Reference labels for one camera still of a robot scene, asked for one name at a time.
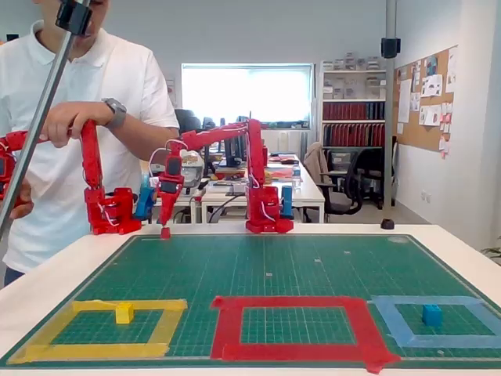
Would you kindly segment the person's left hand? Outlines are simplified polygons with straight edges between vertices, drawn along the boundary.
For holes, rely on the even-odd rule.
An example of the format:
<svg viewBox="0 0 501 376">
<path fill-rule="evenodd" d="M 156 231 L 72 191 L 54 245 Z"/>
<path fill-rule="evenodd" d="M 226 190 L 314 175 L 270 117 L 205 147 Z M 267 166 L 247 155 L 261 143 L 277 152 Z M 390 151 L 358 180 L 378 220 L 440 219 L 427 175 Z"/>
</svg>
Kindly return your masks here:
<svg viewBox="0 0 501 376">
<path fill-rule="evenodd" d="M 107 125 L 113 116 L 113 111 L 104 102 L 59 103 L 49 110 L 39 139 L 52 143 L 56 148 L 62 148 L 70 139 L 78 139 L 81 136 L 87 121 Z"/>
</svg>

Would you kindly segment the person's right hand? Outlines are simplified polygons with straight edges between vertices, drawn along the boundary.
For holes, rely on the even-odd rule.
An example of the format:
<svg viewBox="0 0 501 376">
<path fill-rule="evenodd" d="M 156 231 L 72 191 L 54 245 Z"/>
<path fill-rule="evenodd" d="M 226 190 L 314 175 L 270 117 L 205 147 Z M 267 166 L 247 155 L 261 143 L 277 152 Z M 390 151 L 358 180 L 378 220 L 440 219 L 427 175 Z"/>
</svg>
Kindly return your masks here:
<svg viewBox="0 0 501 376">
<path fill-rule="evenodd" d="M 25 179 L 19 191 L 19 196 L 16 199 L 16 203 L 12 211 L 10 212 L 10 218 L 12 220 L 21 219 L 29 215 L 34 208 L 34 202 L 31 200 L 31 185 Z"/>
</svg>

